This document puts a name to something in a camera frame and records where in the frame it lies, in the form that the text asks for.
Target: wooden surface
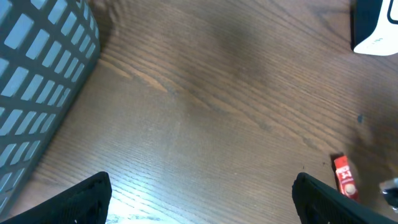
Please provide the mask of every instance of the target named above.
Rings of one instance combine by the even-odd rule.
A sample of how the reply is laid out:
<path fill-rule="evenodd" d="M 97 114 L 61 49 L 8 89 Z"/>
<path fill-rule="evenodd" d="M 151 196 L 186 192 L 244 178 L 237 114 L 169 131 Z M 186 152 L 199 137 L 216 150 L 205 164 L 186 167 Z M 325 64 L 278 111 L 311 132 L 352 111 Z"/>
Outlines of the wooden surface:
<path fill-rule="evenodd" d="M 298 223 L 295 176 L 335 187 L 345 152 L 397 219 L 377 185 L 398 175 L 398 56 L 351 51 L 349 1 L 91 6 L 101 58 L 11 215 L 105 170 L 108 223 Z"/>

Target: wooden table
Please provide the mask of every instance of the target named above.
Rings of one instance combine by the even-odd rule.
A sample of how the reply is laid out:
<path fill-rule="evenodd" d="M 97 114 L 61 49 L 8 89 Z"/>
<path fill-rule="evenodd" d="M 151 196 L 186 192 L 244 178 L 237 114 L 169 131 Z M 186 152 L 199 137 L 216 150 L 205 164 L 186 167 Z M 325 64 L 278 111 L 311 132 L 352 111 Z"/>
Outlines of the wooden table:
<path fill-rule="evenodd" d="M 91 6 L 98 65 L 11 215 L 105 170 L 109 223 L 298 223 L 296 175 L 336 187 L 344 152 L 397 219 L 377 185 L 398 175 L 398 56 L 351 51 L 349 1 Z"/>

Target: white device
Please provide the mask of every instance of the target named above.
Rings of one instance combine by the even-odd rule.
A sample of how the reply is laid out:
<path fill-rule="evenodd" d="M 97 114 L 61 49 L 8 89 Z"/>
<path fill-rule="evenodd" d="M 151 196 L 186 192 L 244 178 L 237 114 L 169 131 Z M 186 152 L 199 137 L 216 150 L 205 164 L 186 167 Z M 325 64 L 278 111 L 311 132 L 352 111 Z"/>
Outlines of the white device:
<path fill-rule="evenodd" d="M 351 16 L 355 53 L 398 53 L 398 0 L 358 0 Z"/>

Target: plastic basket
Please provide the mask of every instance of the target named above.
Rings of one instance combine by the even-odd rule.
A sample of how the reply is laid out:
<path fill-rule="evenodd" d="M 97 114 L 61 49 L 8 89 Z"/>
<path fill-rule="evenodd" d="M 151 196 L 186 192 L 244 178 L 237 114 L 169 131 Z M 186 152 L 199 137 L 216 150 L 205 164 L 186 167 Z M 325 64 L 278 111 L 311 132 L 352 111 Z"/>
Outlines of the plastic basket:
<path fill-rule="evenodd" d="M 83 0 L 0 0 L 0 215 L 94 68 L 98 34 Z"/>

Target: red and white packet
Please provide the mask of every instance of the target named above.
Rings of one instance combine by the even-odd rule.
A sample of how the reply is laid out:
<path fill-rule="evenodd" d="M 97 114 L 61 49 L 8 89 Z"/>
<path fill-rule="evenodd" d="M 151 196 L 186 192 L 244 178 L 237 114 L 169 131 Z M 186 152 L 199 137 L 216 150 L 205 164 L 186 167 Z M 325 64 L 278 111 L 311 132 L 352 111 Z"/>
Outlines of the red and white packet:
<path fill-rule="evenodd" d="M 348 198 L 358 201 L 358 190 L 349 169 L 347 157 L 341 156 L 335 159 L 335 166 L 340 192 Z"/>

